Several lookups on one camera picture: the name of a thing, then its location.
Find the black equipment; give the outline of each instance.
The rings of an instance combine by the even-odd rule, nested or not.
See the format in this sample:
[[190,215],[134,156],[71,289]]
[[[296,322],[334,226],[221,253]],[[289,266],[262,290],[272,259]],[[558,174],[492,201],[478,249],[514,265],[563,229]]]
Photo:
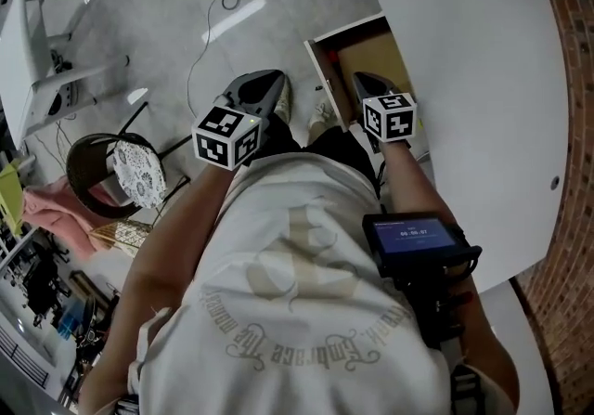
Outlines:
[[437,214],[365,215],[363,229],[380,275],[407,297],[427,346],[440,349],[441,342],[459,337],[464,327],[454,309],[472,294],[451,295],[449,287],[472,273],[483,249],[470,246],[461,228]]

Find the drawer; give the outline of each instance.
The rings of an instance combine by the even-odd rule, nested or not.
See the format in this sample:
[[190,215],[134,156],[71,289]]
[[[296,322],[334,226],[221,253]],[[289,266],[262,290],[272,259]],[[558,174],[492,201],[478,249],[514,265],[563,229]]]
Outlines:
[[353,87],[356,71],[376,73],[411,93],[407,70],[383,14],[371,16],[305,42],[342,130],[360,115]]

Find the pink cloth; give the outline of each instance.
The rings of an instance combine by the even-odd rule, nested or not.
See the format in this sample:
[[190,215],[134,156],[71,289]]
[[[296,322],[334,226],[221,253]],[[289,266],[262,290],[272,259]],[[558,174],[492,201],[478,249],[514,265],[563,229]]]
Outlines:
[[[96,199],[117,205],[100,185],[91,192]],[[22,220],[63,239],[81,260],[88,260],[98,250],[109,248],[101,240],[90,237],[88,232],[113,220],[93,214],[84,207],[74,195],[65,175],[49,186],[23,190]]]

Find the yellow chair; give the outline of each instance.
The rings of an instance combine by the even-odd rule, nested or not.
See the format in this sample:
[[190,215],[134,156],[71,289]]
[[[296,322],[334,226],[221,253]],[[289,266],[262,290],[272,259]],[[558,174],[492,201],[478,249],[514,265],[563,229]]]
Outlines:
[[18,167],[19,160],[15,160],[0,173],[0,213],[12,235],[22,234],[22,187]]

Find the sneaker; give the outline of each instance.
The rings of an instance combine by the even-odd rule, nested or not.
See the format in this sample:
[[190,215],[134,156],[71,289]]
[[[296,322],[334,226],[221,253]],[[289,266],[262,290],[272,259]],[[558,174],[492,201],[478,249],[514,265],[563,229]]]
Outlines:
[[274,111],[277,117],[285,122],[285,124],[289,124],[289,121],[291,120],[292,105],[293,95],[291,90],[291,82],[289,81],[289,77],[285,75],[285,84],[282,87],[282,91],[280,92],[280,97],[278,98]]
[[336,117],[336,113],[334,112],[328,95],[326,94],[323,94],[317,103],[314,114],[312,114],[307,127],[311,128],[314,123],[323,123],[326,125],[327,129],[338,125],[338,118]]

